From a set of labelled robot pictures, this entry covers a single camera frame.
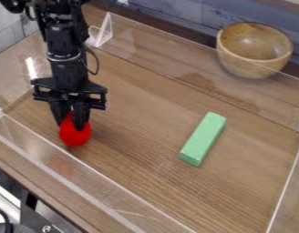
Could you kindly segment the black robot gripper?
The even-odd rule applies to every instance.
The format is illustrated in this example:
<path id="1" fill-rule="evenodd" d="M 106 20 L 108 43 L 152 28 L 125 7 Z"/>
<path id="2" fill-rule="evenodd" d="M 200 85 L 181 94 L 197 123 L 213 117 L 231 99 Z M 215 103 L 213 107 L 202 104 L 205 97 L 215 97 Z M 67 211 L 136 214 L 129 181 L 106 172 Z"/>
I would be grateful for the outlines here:
<path id="1" fill-rule="evenodd" d="M 34 78 L 33 99 L 49 103 L 57 125 L 70 111 L 74 128 L 81 131 L 87 119 L 89 109 L 105 109 L 108 90 L 87 78 L 86 60 L 79 58 L 69 62 L 51 62 L 51 76 Z"/>

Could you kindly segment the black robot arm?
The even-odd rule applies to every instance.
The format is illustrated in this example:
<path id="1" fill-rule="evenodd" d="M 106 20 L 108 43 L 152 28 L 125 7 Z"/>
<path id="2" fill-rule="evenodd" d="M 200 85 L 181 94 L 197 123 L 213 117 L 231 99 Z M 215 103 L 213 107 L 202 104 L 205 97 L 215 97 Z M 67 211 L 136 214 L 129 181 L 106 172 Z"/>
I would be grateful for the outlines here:
<path id="1" fill-rule="evenodd" d="M 0 0 L 5 10 L 26 14 L 34 21 L 46 43 L 50 76 L 30 81 L 33 99 L 49 104 L 55 122 L 71 118 L 75 130 L 89 120 L 91 109 L 105 109 L 104 86 L 89 80 L 98 70 L 87 67 L 87 57 L 96 53 L 85 45 L 89 38 L 82 4 L 89 0 Z"/>

